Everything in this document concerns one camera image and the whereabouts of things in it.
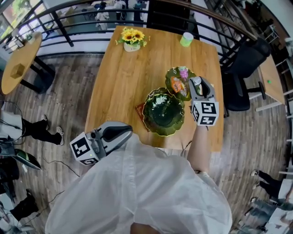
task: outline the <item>small round table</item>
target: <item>small round table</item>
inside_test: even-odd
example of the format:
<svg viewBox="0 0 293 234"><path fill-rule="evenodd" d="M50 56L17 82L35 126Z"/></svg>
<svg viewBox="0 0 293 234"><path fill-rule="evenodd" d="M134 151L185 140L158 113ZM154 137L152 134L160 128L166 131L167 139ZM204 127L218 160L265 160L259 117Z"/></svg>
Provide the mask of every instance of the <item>small round table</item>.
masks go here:
<svg viewBox="0 0 293 234"><path fill-rule="evenodd" d="M36 56L42 43L42 34L37 32L34 34L34 37L35 41L32 44L26 43L24 47L15 50L7 62L1 83L4 94L9 94L12 92L19 83L41 94L45 93L53 83L55 77L54 68L49 67ZM35 67L32 64L33 61L38 63L43 69L38 69ZM23 73L20 77L13 78L11 77L11 72L18 64L22 64L24 66ZM29 68L38 74L33 84L23 80Z"/></svg>

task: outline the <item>green ceramic bowl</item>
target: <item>green ceramic bowl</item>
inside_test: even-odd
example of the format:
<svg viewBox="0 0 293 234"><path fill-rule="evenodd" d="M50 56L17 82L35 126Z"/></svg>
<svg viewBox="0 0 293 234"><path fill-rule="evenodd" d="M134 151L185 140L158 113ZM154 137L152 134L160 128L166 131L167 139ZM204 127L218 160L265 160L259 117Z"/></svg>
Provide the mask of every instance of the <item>green ceramic bowl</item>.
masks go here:
<svg viewBox="0 0 293 234"><path fill-rule="evenodd" d="M192 71L190 71L189 69L187 72L188 72L187 79L183 79L180 76L179 67L171 68L166 74L166 81L165 81L166 87L167 87L168 91L170 92L170 94L175 95L175 97L177 97L178 99L183 100L183 101L190 101L191 100L188 79L190 79L191 77L196 77L196 75ZM184 84L184 92L185 92L185 93L183 92L184 95L181 92L175 93L175 91L172 89L172 86L171 86L172 77L178 78Z"/></svg>
<svg viewBox="0 0 293 234"><path fill-rule="evenodd" d="M184 123L184 102L169 93L160 93L162 91L154 90L148 95L142 114L147 129L166 137L173 135Z"/></svg>

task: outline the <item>black office chair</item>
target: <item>black office chair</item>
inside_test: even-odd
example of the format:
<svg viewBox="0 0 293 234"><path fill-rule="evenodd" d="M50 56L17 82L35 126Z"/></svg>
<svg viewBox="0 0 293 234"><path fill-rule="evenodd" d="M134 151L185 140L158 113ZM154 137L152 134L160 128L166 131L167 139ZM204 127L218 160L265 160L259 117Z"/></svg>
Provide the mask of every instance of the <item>black office chair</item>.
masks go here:
<svg viewBox="0 0 293 234"><path fill-rule="evenodd" d="M259 87L247 89L244 78L248 78L271 54L270 45L262 38L255 42L244 42L231 66L222 69L224 104L227 114L228 110L241 112L250 109L248 93L261 92L262 98L266 99L265 88L261 82Z"/></svg>

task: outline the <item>wooden floor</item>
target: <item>wooden floor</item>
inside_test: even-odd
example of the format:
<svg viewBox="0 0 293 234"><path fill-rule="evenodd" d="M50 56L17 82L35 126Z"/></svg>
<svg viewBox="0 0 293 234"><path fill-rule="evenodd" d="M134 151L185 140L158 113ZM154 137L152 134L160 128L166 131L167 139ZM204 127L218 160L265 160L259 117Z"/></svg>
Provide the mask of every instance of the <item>wooden floor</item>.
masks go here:
<svg viewBox="0 0 293 234"><path fill-rule="evenodd" d="M65 145L62 147L49 143L42 144L31 137L26 137L25 143L17 146L36 156L43 168L42 171L28 168L26 173L19 165L21 175L20 179L15 181L17 203L25 198L25 189L30 188L42 210L47 206L48 201L76 179L76 175L64 165L47 164L44 158L47 161L61 160L81 174L83 167L75 162L69 142L84 130L91 92L101 59L101 55L46 58L44 59L46 63L56 67L56 78L46 94L37 95L19 85L6 96L7 100L17 103L23 117L28 121L38 121L42 114L46 114L52 133L55 133L58 125L62 126L65 132ZM30 71L26 80L32 81L34 77L34 72ZM257 86L258 80L257 75L253 74L246 80L248 88ZM212 154L210 175L228 199L234 225L240 219L252 226L257 225L255 220L250 217L245 218L243 214L249 208L249 200L252 196L267 199L267 195L260 188L252 191L252 185L257 180L250 177L250 172L258 168L277 178L278 171L285 167L286 137L289 132L285 107L278 106L263 112L254 111L262 103L270 102L272 102L270 98L263 101L258 97L252 101L249 111L231 112L230 117L224 121L222 151ZM167 150L167 152L180 154L178 150ZM39 217L28 223L35 227L35 233L44 233L44 226L53 204L54 202ZM26 223L29 219L22 220L22 223Z"/></svg>

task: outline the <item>metal railing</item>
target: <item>metal railing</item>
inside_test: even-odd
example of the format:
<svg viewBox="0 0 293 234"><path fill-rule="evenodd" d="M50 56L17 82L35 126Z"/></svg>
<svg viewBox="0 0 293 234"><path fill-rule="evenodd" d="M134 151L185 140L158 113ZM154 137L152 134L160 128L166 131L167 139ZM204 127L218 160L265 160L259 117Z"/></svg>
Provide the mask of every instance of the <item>metal railing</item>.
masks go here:
<svg viewBox="0 0 293 234"><path fill-rule="evenodd" d="M39 31L41 29L41 33L44 35L41 47L49 47L64 43L67 43L71 47L73 47L77 42L86 43L90 41L109 41L110 38L74 39L72 36L87 33L101 34L113 32L115 24L125 24L126 26L145 26L180 34L183 34L184 32L190 32L194 35L195 38L204 40L205 42L215 45L217 47L220 64L224 66L228 66L231 63L231 59L237 53L237 50L242 42L257 39L253 33L247 31L245 28L233 22L233 20L229 20L226 17L213 11L182 0L150 0L149 2L144 1L144 3L147 3L145 5L149 5L148 9L121 9L119 11L122 12L122 14L126 13L129 15L134 15L133 17L129 16L125 20L115 19L114 16L117 9L96 10L92 7L90 10L87 9L86 11L80 11L80 9L82 9L83 7L89 6L88 3L91 2L93 2L93 0L75 0L47 9L33 18L29 19L30 16L28 16L28 19L26 21L17 26L18 29L27 26L30 22L34 20L38 20L41 22L41 18L44 16L50 15L52 20L42 22L34 28L30 27L27 32L19 36L25 37L27 33ZM168 7L162 8L162 4L167 4ZM76 9L79 10L74 10L72 14L63 16L58 13L58 11L72 6L76 7ZM171 10L171 8L179 10L179 13L176 15L170 14L169 11ZM108 12L111 17L109 20L96 21L94 16L98 12ZM207 25L205 22L197 21L194 17L191 16L191 13L194 12L212 18L215 25ZM137 17L135 17L135 15L137 16L137 14L147 14L147 20L142 20L141 18L137 20ZM93 24L95 25L97 23L105 23L108 27L106 28L106 30L95 28L93 31L83 29L79 31L74 31L74 29L79 26L87 26ZM49 24L53 24L53 26L51 28L47 28ZM217 28L217 25L221 25L222 27L225 26L227 29L232 30L233 33L237 34L238 36L235 37L233 35L227 35L225 31L219 30ZM204 28L208 32L213 33L215 37L211 37L209 34L199 32L199 29L202 28ZM56 41L53 40L54 38L63 38L64 40ZM14 39L10 39L11 35L7 35L7 37L0 41L0 44L3 48L5 48L7 52L12 53L13 50L17 49L17 46L13 45Z"/></svg>

